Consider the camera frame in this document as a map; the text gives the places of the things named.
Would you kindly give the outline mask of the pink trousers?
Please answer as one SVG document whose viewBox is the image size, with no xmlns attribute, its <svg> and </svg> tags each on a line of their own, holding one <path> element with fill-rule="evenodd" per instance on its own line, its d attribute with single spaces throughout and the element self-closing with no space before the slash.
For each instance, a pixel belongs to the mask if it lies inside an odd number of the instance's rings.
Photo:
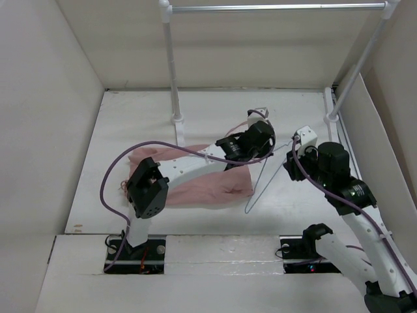
<svg viewBox="0 0 417 313">
<path fill-rule="evenodd" d="M 187 152 L 170 147 L 140 147 L 128 155 L 130 175 L 139 163 L 151 157 L 154 161 L 173 160 L 184 157 Z M 169 190 L 166 205 L 168 207 L 202 207 L 226 205 L 253 196 L 252 177 L 249 167 L 241 166 L 227 171 L 209 173 Z"/>
</svg>

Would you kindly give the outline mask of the blue wire hanger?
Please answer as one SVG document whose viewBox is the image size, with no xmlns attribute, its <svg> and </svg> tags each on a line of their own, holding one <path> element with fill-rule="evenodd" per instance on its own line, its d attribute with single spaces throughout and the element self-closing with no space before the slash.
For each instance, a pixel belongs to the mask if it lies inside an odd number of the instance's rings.
<svg viewBox="0 0 417 313">
<path fill-rule="evenodd" d="M 291 145 L 291 141 L 278 142 L 273 155 L 263 161 L 259 174 L 254 182 L 253 194 L 248 198 L 244 207 L 244 214 L 248 215 L 260 201 L 267 188 L 283 168 L 285 152 Z"/>
</svg>

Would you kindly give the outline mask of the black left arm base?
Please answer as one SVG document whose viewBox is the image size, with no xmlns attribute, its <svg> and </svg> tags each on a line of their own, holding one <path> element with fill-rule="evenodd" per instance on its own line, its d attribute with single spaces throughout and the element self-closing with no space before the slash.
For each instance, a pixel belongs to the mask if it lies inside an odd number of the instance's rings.
<svg viewBox="0 0 417 313">
<path fill-rule="evenodd" d="M 165 237 L 148 239 L 143 245 L 128 250 L 124 247 L 116 259 L 122 239 L 110 237 L 106 239 L 106 260 L 104 273 L 110 275 L 161 275 L 165 265 Z"/>
</svg>

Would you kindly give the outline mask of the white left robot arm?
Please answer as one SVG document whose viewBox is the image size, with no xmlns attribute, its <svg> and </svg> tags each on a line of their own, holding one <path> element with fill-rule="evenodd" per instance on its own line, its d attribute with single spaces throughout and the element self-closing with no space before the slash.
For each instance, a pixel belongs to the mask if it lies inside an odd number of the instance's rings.
<svg viewBox="0 0 417 313">
<path fill-rule="evenodd" d="M 179 158 L 155 162 L 143 159 L 126 183 L 126 196 L 134 210 L 134 220 L 126 231 L 122 250 L 136 259 L 145 252 L 149 234 L 149 219 L 165 207 L 173 189 L 205 179 L 214 181 L 214 173 L 231 175 L 235 168 L 266 159 L 272 153 L 275 133 L 268 121 L 257 121 L 240 135 L 230 135 L 200 150 L 178 147 L 188 154 Z"/>
</svg>

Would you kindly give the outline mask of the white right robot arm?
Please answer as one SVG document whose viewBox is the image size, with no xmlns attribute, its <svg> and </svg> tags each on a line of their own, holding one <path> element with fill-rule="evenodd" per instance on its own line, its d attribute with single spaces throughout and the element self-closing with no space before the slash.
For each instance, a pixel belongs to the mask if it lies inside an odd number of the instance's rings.
<svg viewBox="0 0 417 313">
<path fill-rule="evenodd" d="M 315 147 L 295 135 L 283 166 L 292 181 L 306 179 L 324 194 L 369 261 L 353 254 L 323 223 L 303 231 L 301 249 L 307 256 L 319 255 L 335 265 L 359 290 L 369 312 L 415 312 L 416 273 L 382 221 L 372 191 L 351 175 L 349 162 L 342 144 L 324 142 Z"/>
</svg>

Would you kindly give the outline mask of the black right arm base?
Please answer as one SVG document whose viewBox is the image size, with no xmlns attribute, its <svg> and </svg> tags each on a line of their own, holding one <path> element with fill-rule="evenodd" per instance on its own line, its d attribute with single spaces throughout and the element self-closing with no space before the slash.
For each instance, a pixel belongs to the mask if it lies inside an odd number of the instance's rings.
<svg viewBox="0 0 417 313">
<path fill-rule="evenodd" d="M 302 235 L 280 237 L 280 247 L 275 256 L 283 261 L 285 274 L 340 273 L 340 270 L 317 253 L 316 242 L 333 231 L 323 223 L 312 224 Z"/>
</svg>

